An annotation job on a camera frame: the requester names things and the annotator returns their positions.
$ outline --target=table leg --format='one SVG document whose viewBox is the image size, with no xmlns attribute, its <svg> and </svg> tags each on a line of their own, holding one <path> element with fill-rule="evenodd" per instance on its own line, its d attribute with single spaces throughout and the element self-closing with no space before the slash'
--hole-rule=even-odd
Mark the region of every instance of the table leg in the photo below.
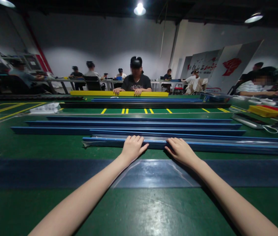
<svg viewBox="0 0 278 236">
<path fill-rule="evenodd" d="M 69 94 L 68 91 L 67 91 L 67 88 L 66 88 L 66 86 L 65 86 L 65 83 L 64 83 L 63 81 L 61 81 L 60 83 L 61 83 L 61 85 L 63 86 L 63 89 L 64 89 L 64 91 L 65 91 L 65 94 Z"/>
<path fill-rule="evenodd" d="M 55 89 L 54 89 L 53 85 L 51 84 L 51 82 L 47 81 L 47 83 L 48 83 L 48 86 L 50 87 L 51 91 L 53 92 L 53 94 L 57 94 L 57 92 L 55 91 Z"/>
</svg>

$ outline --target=chair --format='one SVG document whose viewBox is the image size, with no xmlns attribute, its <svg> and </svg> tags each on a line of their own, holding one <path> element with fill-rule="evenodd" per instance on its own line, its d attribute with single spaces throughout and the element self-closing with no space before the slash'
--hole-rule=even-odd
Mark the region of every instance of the chair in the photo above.
<svg viewBox="0 0 278 236">
<path fill-rule="evenodd" d="M 101 85 L 97 76 L 84 76 L 88 90 L 101 91 Z"/>
<path fill-rule="evenodd" d="M 41 89 L 36 89 L 36 86 L 30 89 L 25 82 L 16 75 L 0 75 L 0 80 L 13 94 L 39 94 L 43 92 Z"/>
<path fill-rule="evenodd" d="M 177 95 L 182 95 L 182 92 L 183 92 L 182 84 L 175 84 L 173 95 L 176 95 L 176 94 Z"/>
</svg>

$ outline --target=red graphic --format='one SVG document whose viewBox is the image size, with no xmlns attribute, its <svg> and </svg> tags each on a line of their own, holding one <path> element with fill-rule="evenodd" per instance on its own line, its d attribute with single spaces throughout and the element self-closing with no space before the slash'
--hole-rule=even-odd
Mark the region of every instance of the red graphic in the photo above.
<svg viewBox="0 0 278 236">
<path fill-rule="evenodd" d="M 227 70 L 222 76 L 230 76 L 241 63 L 242 61 L 239 58 L 233 58 L 227 62 L 223 62 L 223 65 Z"/>
</svg>

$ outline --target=green workbench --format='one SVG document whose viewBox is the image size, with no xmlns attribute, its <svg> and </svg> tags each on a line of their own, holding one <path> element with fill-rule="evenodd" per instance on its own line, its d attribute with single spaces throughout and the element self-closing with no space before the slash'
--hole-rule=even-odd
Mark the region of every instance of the green workbench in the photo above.
<svg viewBox="0 0 278 236">
<path fill-rule="evenodd" d="M 0 158 L 114 159 L 121 148 L 89 147 L 82 136 L 16 135 L 11 126 L 45 120 L 45 115 L 18 114 L 37 104 L 0 102 Z M 110 117 L 228 119 L 234 109 L 63 109 L 63 114 Z M 271 119 L 261 119 L 274 123 Z M 243 126 L 245 136 L 278 137 Z M 196 152 L 202 159 L 278 159 L 278 156 Z M 143 159 L 168 159 L 162 150 L 147 150 Z M 278 227 L 278 188 L 236 188 Z M 39 221 L 74 189 L 0 190 L 0 235 L 27 235 Z M 76 235 L 236 235 L 230 220 L 206 189 L 109 189 Z"/>
</svg>

